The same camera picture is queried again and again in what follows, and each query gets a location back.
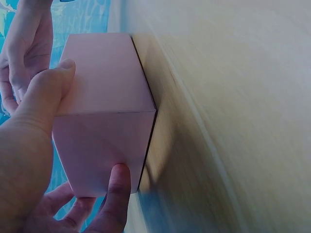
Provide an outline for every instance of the box lid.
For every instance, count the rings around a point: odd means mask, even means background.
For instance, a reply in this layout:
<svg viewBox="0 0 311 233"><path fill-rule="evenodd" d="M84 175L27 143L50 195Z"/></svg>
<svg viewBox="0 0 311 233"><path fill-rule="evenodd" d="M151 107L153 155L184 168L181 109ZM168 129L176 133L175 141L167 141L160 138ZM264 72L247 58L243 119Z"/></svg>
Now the box lid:
<svg viewBox="0 0 311 233"><path fill-rule="evenodd" d="M61 61L67 58L76 62L76 74L58 116L155 111L129 34L71 34Z"/></svg>

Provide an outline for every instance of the wood grain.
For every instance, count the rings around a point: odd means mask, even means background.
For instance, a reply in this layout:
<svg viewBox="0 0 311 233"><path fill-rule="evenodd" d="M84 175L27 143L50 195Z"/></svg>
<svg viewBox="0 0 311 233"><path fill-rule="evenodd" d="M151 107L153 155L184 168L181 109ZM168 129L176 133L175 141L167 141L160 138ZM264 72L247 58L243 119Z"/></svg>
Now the wood grain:
<svg viewBox="0 0 311 233"><path fill-rule="evenodd" d="M311 2L115 0L109 24L158 107L125 231L310 231Z"/></svg>

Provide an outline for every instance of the water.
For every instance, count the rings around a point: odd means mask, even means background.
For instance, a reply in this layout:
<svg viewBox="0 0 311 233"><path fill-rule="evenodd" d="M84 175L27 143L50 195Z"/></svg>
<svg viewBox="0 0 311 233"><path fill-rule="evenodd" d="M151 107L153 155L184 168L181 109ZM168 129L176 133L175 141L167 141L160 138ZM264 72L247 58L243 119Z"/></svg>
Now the water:
<svg viewBox="0 0 311 233"><path fill-rule="evenodd" d="M15 15L18 0L0 0L0 48ZM107 31L110 0L76 0L58 2L55 0L51 7L54 40L50 67L57 66L66 39L71 33L100 33ZM0 110L0 124L8 119ZM51 183L47 191L54 190L67 180L62 165L54 149L54 162ZM86 220L85 228L96 215L103 199L98 199L91 216ZM74 200L65 205L55 216L61 219L70 209Z"/></svg>

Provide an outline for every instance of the pink cardboard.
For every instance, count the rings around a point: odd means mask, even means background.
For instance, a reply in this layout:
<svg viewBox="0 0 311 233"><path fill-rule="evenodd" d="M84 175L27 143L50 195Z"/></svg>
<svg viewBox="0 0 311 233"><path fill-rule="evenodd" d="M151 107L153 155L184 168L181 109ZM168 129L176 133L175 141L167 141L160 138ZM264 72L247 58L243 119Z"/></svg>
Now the pink cardboard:
<svg viewBox="0 0 311 233"><path fill-rule="evenodd" d="M125 163L137 192L155 119L148 84L126 33L73 34L61 61L76 62L53 140L76 197L103 197L112 167Z"/></svg>

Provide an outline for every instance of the skin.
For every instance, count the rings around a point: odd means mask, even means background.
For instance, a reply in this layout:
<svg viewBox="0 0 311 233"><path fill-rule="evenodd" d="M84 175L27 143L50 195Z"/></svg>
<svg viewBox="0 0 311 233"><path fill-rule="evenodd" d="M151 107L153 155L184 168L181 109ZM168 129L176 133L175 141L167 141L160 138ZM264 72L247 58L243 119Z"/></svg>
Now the skin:
<svg viewBox="0 0 311 233"><path fill-rule="evenodd" d="M12 114L0 126L2 233L78 232L95 201L77 199L65 218L57 221L53 216L73 198L73 192L65 183L44 194L52 173L53 119L75 73L72 60L48 69L52 48L50 6L49 0L20 0L0 55L1 97ZM121 233L130 191L128 167L114 166L105 201L84 232Z"/></svg>

